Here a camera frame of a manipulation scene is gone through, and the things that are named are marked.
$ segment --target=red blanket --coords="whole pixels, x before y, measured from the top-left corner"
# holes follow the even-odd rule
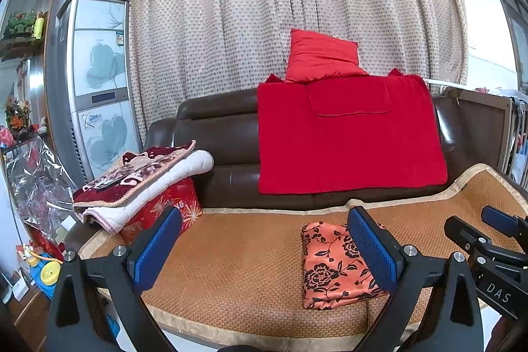
[[[447,181],[432,99],[416,75],[356,76],[257,91],[263,194]]]

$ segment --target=window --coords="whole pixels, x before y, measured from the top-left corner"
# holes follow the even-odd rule
[[[524,0],[501,0],[515,54],[519,90],[528,94],[528,5]]]

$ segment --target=sticker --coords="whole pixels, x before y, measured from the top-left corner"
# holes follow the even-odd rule
[[[87,115],[83,115],[84,117],[84,128],[88,129],[89,127],[96,128],[94,126],[95,123],[100,121],[102,119],[102,114],[90,114],[88,112]]]
[[[22,297],[29,291],[29,287],[26,284],[26,281],[21,277],[17,283],[13,286],[13,295],[15,298],[20,301]]]
[[[117,43],[117,45],[124,45],[125,44],[125,32],[122,30],[116,30],[115,34],[116,34],[115,42]]]

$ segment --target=plastic bag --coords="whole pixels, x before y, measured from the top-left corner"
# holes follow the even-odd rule
[[[56,243],[56,231],[73,215],[73,192],[77,186],[57,155],[38,136],[10,149],[6,173],[16,210],[23,222]]]
[[[4,125],[0,125],[0,147],[7,148],[8,146],[13,146],[15,144],[16,142],[9,129]]]

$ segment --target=curtain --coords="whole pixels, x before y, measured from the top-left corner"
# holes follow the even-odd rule
[[[130,0],[130,74],[139,128],[186,99],[284,77],[292,28],[360,47],[360,66],[465,83],[463,0]]]

